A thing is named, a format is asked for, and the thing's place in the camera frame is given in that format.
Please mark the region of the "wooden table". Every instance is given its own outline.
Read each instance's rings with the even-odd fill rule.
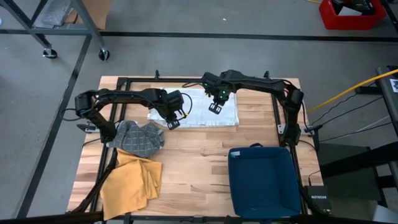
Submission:
[[[99,88],[114,90],[117,80],[118,77],[102,77]],[[299,88],[298,79],[288,80]],[[182,84],[132,82],[130,89],[178,88]],[[256,142],[263,146],[279,144],[270,94],[239,90],[237,104],[239,126],[177,128],[173,131],[162,128],[165,130],[165,146],[151,157],[154,161],[163,162],[160,197],[149,200],[146,208],[133,212],[132,215],[236,216],[229,192],[228,151],[233,147],[248,147]],[[118,106],[116,114],[119,114],[120,107]],[[101,110],[101,114],[108,118],[110,111],[111,105],[108,105]],[[283,118],[280,106],[279,111],[280,117]],[[144,125],[149,122],[147,114],[148,109],[141,105],[127,105],[125,119]],[[299,123],[303,124],[302,113]],[[87,134],[85,141],[96,138],[99,138],[99,134]],[[308,136],[301,136],[300,139],[313,144],[312,138]],[[103,145],[99,141],[87,144],[83,148],[68,210],[77,207],[94,186],[102,148]],[[317,154],[304,142],[300,142],[296,149],[302,182],[303,185],[308,185],[308,175],[319,170]],[[313,185],[323,185],[320,172],[313,174],[311,181]],[[101,199],[96,208],[101,210]]]

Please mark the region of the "blue bin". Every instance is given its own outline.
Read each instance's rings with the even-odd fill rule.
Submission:
[[[231,149],[228,172],[233,207],[240,217],[270,219],[300,213],[297,177],[286,148]]]

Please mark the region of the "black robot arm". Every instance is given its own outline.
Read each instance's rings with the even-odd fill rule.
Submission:
[[[154,108],[166,120],[167,127],[173,130],[180,125],[175,112],[183,114],[184,100],[178,90],[167,93],[157,88],[147,88],[142,91],[101,89],[79,94],[75,97],[76,115],[90,120],[97,126],[102,143],[110,142],[116,136],[114,123],[107,121],[100,114],[100,110],[110,103],[138,103],[149,109]]]
[[[291,82],[282,79],[247,77],[234,70],[223,72],[220,76],[206,72],[201,79],[206,94],[213,96],[213,103],[209,110],[216,114],[221,112],[221,106],[228,101],[229,94],[236,93],[238,89],[245,88],[273,94],[287,115],[280,145],[296,146],[299,143],[301,130],[297,119],[304,94]]]

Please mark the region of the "caster wheel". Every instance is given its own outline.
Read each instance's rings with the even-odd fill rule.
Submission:
[[[108,50],[100,50],[99,51],[99,54],[98,54],[98,57],[99,57],[99,59],[101,59],[102,61],[106,61],[108,58],[109,58],[109,56],[111,56],[111,54],[110,54],[110,52],[108,51]]]
[[[46,50],[43,50],[43,57],[49,58],[49,59],[55,59],[58,57],[58,54],[56,51],[51,49],[51,54],[47,53]]]

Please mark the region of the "concrete floor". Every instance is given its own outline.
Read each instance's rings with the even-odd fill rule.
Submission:
[[[38,1],[16,2],[32,14]],[[392,5],[392,8],[398,15],[398,7]],[[0,28],[19,28],[1,8],[0,18],[3,20]],[[318,5],[304,0],[244,3],[238,0],[118,0],[111,6],[107,30],[397,36],[388,19],[371,31],[326,30]],[[18,211],[84,37],[50,36],[48,39],[59,54],[56,60],[42,58],[41,46],[28,35],[0,35],[0,103],[3,105],[0,110],[3,121],[0,218],[15,217]],[[105,41],[111,58],[100,61],[98,45],[91,41],[72,99],[83,91],[97,89],[102,75],[153,76],[159,69],[164,75],[200,76],[204,72],[217,74],[235,69],[261,77],[269,70],[272,78],[299,78],[306,106],[311,108],[373,77],[377,67],[398,61],[397,44],[143,37],[106,37]],[[328,118],[374,98],[356,96]],[[74,107],[73,100],[68,107]],[[310,121],[315,121],[326,109],[309,114]],[[378,101],[328,124],[320,132],[321,139],[358,130],[386,116],[383,102]],[[77,130],[77,123],[62,123],[29,216],[65,211],[85,137]],[[385,126],[331,142],[377,147],[391,141],[396,141],[396,136],[390,126]],[[388,196],[389,205],[397,208],[396,191],[389,190]],[[355,217],[371,218],[367,206],[347,211],[345,207],[349,207],[349,203],[358,204],[334,202],[341,216],[355,213]]]

